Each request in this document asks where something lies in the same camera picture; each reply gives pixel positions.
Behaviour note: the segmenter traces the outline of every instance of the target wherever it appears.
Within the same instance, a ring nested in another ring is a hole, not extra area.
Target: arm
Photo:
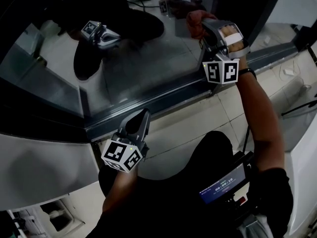
[[[222,28],[225,36],[236,31],[232,27]],[[243,43],[229,46],[229,51],[238,51]],[[248,68],[246,58],[240,59],[239,70]],[[237,82],[247,122],[254,139],[257,166],[261,171],[284,168],[283,137],[278,118],[265,91],[251,73],[241,75]]]
[[[134,191],[138,177],[138,168],[130,173],[119,171],[109,194],[103,204],[103,213],[120,206]]]

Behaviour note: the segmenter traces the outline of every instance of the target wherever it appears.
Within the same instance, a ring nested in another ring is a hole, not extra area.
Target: glass panel
[[[278,0],[251,51],[291,42],[302,26],[314,24],[316,11],[317,0]]]
[[[204,77],[201,46],[191,38],[186,16],[211,11],[212,5],[213,0],[54,0],[35,13],[11,47],[0,77],[85,115],[91,124]]]

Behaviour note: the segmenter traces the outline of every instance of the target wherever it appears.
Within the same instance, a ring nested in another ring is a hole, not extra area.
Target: black watch strap
[[[247,73],[247,72],[251,72],[252,75],[253,75],[255,78],[257,78],[255,72],[254,72],[252,69],[250,69],[250,68],[240,70],[238,76],[241,76],[241,75],[243,75],[243,74],[245,74],[245,73]]]

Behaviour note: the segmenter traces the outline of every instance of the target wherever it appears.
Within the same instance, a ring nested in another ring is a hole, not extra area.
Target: fingers
[[[224,27],[221,28],[221,31],[222,31],[222,33],[223,33],[223,35],[224,35],[225,37],[227,37],[227,36],[229,36],[229,35],[231,35],[231,34],[235,34],[235,33],[238,32],[238,31],[237,31],[234,27],[232,27],[232,26],[224,26]],[[228,46],[229,52],[239,51],[239,50],[241,50],[241,49],[243,49],[243,48],[244,48],[244,45],[243,45],[243,42],[242,42],[242,41],[236,42],[236,43],[234,43],[234,44]]]

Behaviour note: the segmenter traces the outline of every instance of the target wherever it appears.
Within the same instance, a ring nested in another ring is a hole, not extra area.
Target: black shirt
[[[288,181],[284,169],[270,169],[250,182],[248,200],[254,205],[253,211],[266,215],[274,237],[283,237],[292,213],[293,196]],[[181,233],[232,237],[229,234],[233,230],[233,223],[226,222],[226,219],[218,221],[220,215],[217,212],[202,207],[191,197],[167,195],[172,199],[163,198],[161,194],[152,199],[143,198],[145,195],[140,194],[131,196],[120,208],[104,213],[87,237],[123,234],[166,236]]]

